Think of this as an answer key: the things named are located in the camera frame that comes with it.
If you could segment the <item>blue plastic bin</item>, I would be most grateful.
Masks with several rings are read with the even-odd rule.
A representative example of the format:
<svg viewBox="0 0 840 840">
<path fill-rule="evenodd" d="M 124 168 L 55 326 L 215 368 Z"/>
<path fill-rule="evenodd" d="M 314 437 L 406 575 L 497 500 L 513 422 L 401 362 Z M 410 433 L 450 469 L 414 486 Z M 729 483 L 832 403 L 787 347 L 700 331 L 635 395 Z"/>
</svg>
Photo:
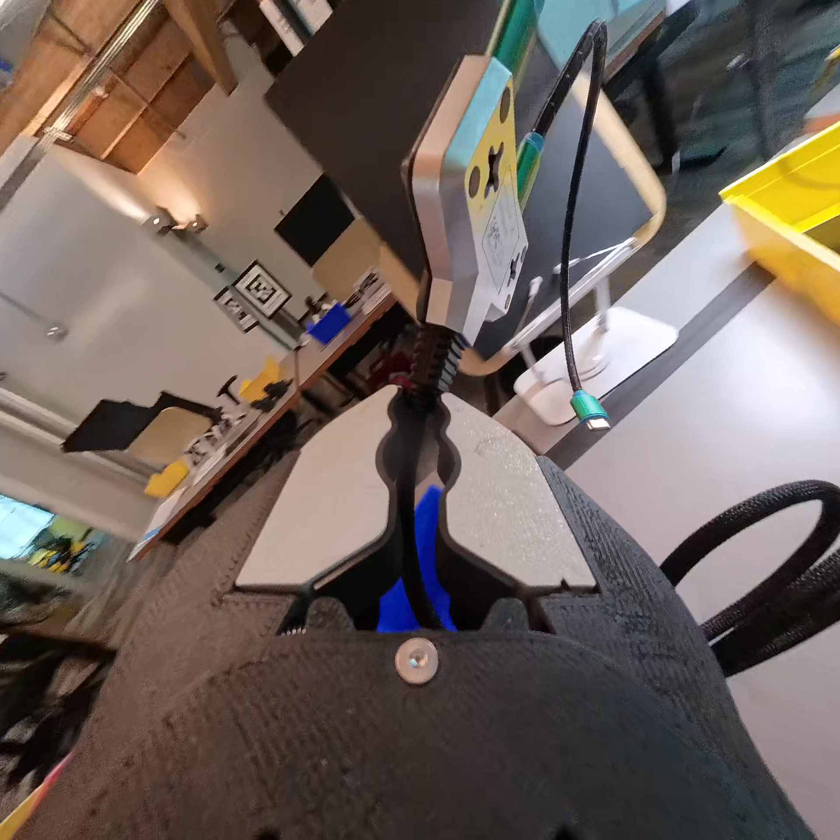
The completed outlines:
<svg viewBox="0 0 840 840">
<path fill-rule="evenodd" d="M 416 551 L 423 585 L 429 599 L 441 619 L 444 628 L 450 632 L 456 626 L 450 615 L 450 596 L 441 585 L 436 567 L 436 540 L 438 531 L 438 512 L 443 488 L 439 484 L 430 484 L 415 506 Z M 380 614 L 376 632 L 381 634 L 408 633 L 416 631 L 420 625 L 406 597 L 404 583 L 398 580 L 380 599 Z"/>
</svg>

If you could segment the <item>grey usb hub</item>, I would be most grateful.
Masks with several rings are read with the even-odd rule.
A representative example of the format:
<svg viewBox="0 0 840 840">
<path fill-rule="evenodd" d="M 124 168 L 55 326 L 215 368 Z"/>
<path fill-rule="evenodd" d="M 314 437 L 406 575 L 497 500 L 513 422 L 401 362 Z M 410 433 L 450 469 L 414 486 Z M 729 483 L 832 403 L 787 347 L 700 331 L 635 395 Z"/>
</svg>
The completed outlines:
<svg viewBox="0 0 840 840">
<path fill-rule="evenodd" d="M 404 166 L 427 267 L 422 320 L 468 346 L 508 314 L 529 247 L 514 114 L 509 69 L 466 56 Z"/>
</svg>

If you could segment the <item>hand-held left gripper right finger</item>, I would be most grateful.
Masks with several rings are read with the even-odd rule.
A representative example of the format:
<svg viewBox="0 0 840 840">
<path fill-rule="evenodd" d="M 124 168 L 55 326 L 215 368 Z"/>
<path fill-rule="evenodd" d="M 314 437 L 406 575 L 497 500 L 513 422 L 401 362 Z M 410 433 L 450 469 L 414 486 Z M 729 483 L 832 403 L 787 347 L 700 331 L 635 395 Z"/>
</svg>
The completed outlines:
<svg viewBox="0 0 840 840">
<path fill-rule="evenodd" d="M 454 457 L 439 523 L 455 552 L 515 592 L 592 593 L 596 580 L 541 468 L 511 430 L 444 394 L 442 453 Z"/>
</svg>

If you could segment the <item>small yellow bin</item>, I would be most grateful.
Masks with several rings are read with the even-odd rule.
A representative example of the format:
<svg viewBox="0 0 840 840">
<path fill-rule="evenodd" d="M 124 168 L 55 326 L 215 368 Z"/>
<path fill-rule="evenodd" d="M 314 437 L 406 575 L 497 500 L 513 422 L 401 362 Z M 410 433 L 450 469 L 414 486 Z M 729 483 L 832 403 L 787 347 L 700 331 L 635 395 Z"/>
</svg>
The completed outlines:
<svg viewBox="0 0 840 840">
<path fill-rule="evenodd" d="M 264 367 L 251 380 L 244 380 L 239 388 L 238 396 L 242 403 L 256 403 L 268 397 L 269 389 L 285 381 L 285 370 L 280 362 L 273 357 L 266 358 Z"/>
<path fill-rule="evenodd" d="M 184 457 L 178 458 L 164 467 L 162 471 L 154 473 L 144 489 L 144 494 L 153 499 L 168 498 L 189 477 L 190 466 Z"/>
</svg>

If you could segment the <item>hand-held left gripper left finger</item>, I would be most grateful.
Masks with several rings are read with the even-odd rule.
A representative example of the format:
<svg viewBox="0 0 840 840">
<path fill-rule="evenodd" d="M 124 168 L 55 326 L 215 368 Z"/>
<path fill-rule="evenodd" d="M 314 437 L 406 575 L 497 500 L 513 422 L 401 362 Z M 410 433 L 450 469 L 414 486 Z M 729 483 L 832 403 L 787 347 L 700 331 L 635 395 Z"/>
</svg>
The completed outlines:
<svg viewBox="0 0 840 840">
<path fill-rule="evenodd" d="M 301 448 L 238 573 L 239 590 L 314 593 L 384 538 L 391 491 L 377 456 L 400 391 L 385 386 Z"/>
</svg>

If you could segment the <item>black wall panel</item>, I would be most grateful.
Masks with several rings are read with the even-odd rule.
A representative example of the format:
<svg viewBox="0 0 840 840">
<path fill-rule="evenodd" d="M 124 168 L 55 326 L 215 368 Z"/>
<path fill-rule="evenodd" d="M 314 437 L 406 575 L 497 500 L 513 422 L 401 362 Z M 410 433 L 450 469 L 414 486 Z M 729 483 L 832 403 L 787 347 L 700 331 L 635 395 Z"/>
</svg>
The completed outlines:
<svg viewBox="0 0 840 840">
<path fill-rule="evenodd" d="M 320 175 L 274 230 L 312 268 L 354 220 L 340 189 L 327 175 Z"/>
</svg>

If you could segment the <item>yellow plastic bin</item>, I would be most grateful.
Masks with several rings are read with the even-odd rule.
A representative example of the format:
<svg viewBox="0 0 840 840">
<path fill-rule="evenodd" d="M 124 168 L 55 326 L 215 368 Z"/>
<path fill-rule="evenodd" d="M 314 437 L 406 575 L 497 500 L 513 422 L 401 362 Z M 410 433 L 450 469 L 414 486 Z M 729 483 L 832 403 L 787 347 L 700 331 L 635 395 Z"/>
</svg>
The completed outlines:
<svg viewBox="0 0 840 840">
<path fill-rule="evenodd" d="M 839 323 L 839 125 L 720 191 L 754 262 Z"/>
</svg>

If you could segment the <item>black board with wooden edge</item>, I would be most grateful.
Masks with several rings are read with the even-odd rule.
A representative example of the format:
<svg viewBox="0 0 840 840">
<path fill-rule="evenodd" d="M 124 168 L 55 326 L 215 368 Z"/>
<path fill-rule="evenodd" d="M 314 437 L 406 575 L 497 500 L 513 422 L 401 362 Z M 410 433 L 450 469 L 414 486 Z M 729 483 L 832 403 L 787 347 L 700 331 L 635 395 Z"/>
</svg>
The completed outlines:
<svg viewBox="0 0 840 840">
<path fill-rule="evenodd" d="M 122 452 L 148 466 L 167 466 L 222 414 L 219 406 L 166 391 L 150 406 L 101 400 L 60 448 L 66 454 Z"/>
<path fill-rule="evenodd" d="M 403 161 L 454 71 L 487 47 L 501 2 L 344 2 L 292 59 L 266 103 L 310 153 L 359 218 L 313 264 L 331 293 L 352 258 L 375 267 L 407 316 L 416 314 L 424 271 L 421 237 L 403 181 Z M 530 249 L 512 312 L 481 330 L 460 370 L 498 371 L 524 307 L 528 282 L 544 284 L 531 318 L 556 299 L 552 270 L 560 237 L 587 85 L 575 82 L 553 121 L 525 216 Z M 572 253 L 585 256 L 625 239 L 645 245 L 665 217 L 665 189 L 603 97 L 584 165 Z"/>
</svg>

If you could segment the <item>small blue bin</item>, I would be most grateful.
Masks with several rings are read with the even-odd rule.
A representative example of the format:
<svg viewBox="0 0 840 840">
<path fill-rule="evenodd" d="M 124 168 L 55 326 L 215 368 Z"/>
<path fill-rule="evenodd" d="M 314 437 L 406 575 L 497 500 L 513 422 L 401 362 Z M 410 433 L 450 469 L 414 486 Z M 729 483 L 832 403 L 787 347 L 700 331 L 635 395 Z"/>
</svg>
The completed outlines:
<svg viewBox="0 0 840 840">
<path fill-rule="evenodd" d="M 349 310 L 341 303 L 334 302 L 330 308 L 320 311 L 318 316 L 307 321 L 306 333 L 311 340 L 321 346 L 330 344 L 351 323 Z"/>
</svg>

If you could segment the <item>framed marker sign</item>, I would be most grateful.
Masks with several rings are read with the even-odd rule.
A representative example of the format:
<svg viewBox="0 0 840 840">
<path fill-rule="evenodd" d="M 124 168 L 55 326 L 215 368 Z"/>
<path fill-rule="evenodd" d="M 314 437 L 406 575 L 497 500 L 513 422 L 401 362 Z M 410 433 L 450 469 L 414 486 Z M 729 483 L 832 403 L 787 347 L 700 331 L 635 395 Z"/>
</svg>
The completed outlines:
<svg viewBox="0 0 840 840">
<path fill-rule="evenodd" d="M 214 301 L 219 309 L 242 333 L 249 333 L 256 329 L 259 320 L 246 304 L 236 295 L 231 287 L 224 287 L 215 296 Z"/>
<path fill-rule="evenodd" d="M 291 292 L 257 260 L 237 277 L 233 289 L 266 319 L 273 319 L 292 297 Z"/>
</svg>

